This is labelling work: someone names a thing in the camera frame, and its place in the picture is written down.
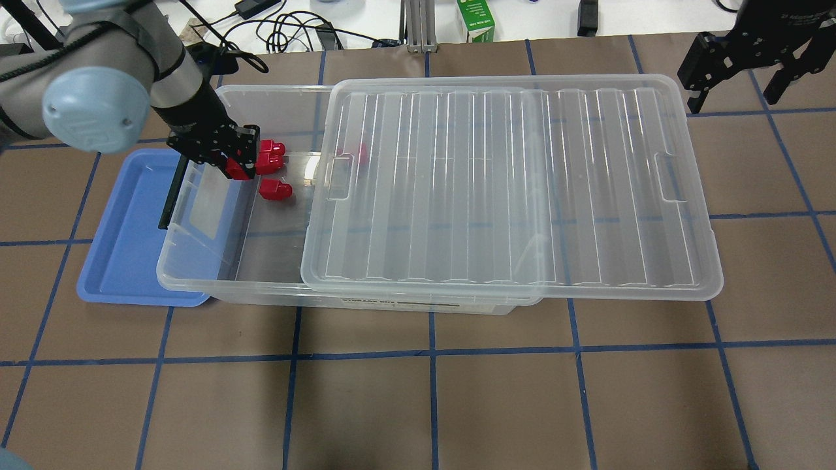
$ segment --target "blue tray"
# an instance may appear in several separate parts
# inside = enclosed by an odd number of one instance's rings
[[[202,292],[176,292],[157,282],[166,231],[157,228],[180,155],[143,149],[125,159],[81,270],[76,291],[88,302],[195,307]]]

